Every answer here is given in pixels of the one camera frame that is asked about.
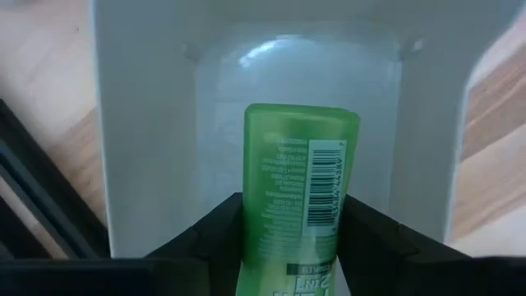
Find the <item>white plastic tray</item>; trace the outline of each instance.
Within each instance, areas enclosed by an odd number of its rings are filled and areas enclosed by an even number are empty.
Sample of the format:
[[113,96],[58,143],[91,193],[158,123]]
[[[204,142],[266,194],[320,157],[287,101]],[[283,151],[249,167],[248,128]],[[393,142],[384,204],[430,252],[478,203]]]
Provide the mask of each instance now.
[[465,84],[523,0],[94,0],[115,257],[177,236],[242,184],[252,102],[339,106],[350,193],[447,235]]

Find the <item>wooden floor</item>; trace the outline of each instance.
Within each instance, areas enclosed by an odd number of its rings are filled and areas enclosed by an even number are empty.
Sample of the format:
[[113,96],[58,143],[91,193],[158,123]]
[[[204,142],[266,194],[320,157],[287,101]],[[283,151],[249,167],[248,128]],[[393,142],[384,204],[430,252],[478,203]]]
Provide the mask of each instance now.
[[[105,223],[93,53],[86,2],[0,7],[0,98]],[[472,255],[526,256],[526,17],[473,74],[450,245]],[[7,200],[53,243],[0,179]]]

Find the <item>green bottle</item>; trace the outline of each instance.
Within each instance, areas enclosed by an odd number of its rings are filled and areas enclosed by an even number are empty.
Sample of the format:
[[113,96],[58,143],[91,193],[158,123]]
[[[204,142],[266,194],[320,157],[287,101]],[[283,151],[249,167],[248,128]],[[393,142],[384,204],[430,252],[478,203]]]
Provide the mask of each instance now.
[[339,215],[360,118],[344,109],[245,111],[238,296],[333,296]]

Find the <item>white label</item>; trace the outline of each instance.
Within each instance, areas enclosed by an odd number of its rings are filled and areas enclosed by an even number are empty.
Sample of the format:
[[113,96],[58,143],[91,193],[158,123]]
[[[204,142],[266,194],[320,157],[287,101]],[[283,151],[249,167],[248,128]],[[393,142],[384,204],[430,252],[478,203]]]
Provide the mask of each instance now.
[[303,236],[331,236],[338,231],[346,140],[310,140]]

